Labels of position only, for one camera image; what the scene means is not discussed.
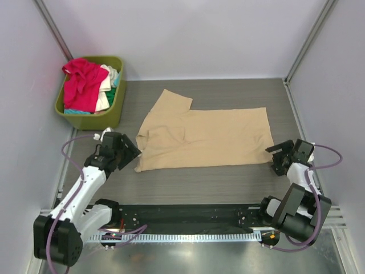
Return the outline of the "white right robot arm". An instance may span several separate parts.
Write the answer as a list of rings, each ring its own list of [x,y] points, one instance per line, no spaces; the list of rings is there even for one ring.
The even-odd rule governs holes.
[[[315,145],[297,139],[268,147],[275,174],[286,176],[290,187],[283,199],[263,198],[257,211],[258,221],[284,233],[297,246],[313,245],[318,237],[331,200],[317,189],[311,165]]]

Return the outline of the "beige t shirt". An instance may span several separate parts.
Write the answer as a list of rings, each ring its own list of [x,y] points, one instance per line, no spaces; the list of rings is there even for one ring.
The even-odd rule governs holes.
[[[136,136],[136,172],[271,161],[266,108],[191,110],[193,100],[163,90]]]

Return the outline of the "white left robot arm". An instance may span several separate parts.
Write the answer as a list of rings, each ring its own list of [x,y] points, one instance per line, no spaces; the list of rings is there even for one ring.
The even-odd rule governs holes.
[[[121,170],[140,155],[140,150],[126,134],[106,129],[95,151],[79,168],[80,175],[64,199],[46,216],[39,215],[33,224],[34,256],[68,267],[79,259],[83,245],[102,227],[120,224],[119,203],[100,199],[86,210],[96,191],[116,170]]]

